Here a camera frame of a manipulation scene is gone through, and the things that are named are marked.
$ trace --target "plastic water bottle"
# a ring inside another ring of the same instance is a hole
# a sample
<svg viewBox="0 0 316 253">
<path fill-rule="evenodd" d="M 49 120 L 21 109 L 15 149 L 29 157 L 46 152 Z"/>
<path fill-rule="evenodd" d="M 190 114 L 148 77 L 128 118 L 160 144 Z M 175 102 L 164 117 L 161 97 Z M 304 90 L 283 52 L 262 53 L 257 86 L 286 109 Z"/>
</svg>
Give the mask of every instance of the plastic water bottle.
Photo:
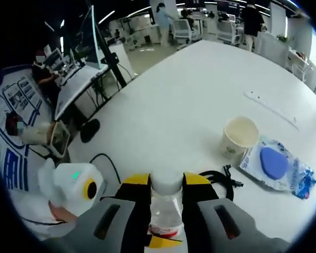
<svg viewBox="0 0 316 253">
<path fill-rule="evenodd" d="M 165 238 L 180 235 L 182 221 L 183 174 L 171 171 L 155 171 L 150 174 L 151 222 L 150 232 Z"/>
</svg>

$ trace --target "paper cup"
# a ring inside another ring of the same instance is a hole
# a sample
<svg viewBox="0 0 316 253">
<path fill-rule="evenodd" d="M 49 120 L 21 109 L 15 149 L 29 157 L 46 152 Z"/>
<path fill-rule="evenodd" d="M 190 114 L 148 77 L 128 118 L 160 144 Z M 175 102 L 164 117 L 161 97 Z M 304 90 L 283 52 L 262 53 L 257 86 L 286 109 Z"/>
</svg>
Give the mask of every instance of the paper cup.
<svg viewBox="0 0 316 253">
<path fill-rule="evenodd" d="M 225 157 L 232 158 L 254 146 L 258 139 L 259 131 L 255 123 L 249 118 L 239 116 L 225 126 L 220 151 Z"/>
</svg>

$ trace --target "cable clip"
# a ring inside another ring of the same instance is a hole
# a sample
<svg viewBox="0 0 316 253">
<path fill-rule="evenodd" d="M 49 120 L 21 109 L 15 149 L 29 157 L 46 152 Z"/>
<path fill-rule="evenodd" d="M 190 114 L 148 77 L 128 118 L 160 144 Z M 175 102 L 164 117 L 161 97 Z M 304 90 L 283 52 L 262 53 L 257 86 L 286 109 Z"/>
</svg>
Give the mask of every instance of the cable clip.
<svg viewBox="0 0 316 253">
<path fill-rule="evenodd" d="M 231 179 L 231 173 L 229 171 L 229 169 L 231 168 L 232 166 L 230 164 L 228 165 L 225 165 L 223 167 L 223 170 L 226 174 L 226 177 L 228 177 L 230 180 L 231 180 L 231 183 L 234 187 L 243 187 L 243 183 L 242 182 L 239 182 L 239 181 L 235 181 L 234 179 Z"/>
</svg>

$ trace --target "white table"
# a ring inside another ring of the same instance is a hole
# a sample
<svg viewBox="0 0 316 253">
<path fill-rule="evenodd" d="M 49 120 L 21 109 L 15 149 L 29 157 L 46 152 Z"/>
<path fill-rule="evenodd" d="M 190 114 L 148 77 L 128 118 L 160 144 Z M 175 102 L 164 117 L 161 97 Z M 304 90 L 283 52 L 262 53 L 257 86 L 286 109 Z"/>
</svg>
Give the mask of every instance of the white table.
<svg viewBox="0 0 316 253">
<path fill-rule="evenodd" d="M 300 130 L 246 98 L 244 91 L 273 98 L 297 117 Z M 175 53 L 122 89 L 95 115 L 101 122 L 95 137 L 85 144 L 76 137 L 68 150 L 72 162 L 106 153 L 121 180 L 153 170 L 223 172 L 221 166 L 229 161 L 218 145 L 224 125 L 237 115 L 253 119 L 262 134 L 283 142 L 316 174 L 314 93 L 267 59 L 209 41 Z M 231 173 L 244 183 L 234 189 L 234 203 L 269 237 L 293 241 L 316 211 L 316 185 L 310 198 L 301 200 L 265 190 L 238 170 Z"/>
<path fill-rule="evenodd" d="M 90 87 L 92 78 L 103 74 L 107 69 L 108 65 L 105 64 L 102 64 L 100 70 L 86 65 L 68 79 L 58 94 L 55 120 L 59 120 L 68 106 L 74 103 Z"/>
</svg>

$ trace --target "bottle cap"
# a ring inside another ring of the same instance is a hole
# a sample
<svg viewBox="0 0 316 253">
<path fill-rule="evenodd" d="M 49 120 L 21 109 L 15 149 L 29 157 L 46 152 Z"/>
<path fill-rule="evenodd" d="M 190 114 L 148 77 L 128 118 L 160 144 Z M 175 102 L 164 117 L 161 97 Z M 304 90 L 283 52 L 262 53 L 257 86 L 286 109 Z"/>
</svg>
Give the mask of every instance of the bottle cap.
<svg viewBox="0 0 316 253">
<path fill-rule="evenodd" d="M 163 196 L 176 194 L 182 186 L 184 174 L 177 171 L 159 170 L 150 174 L 152 188 Z"/>
</svg>

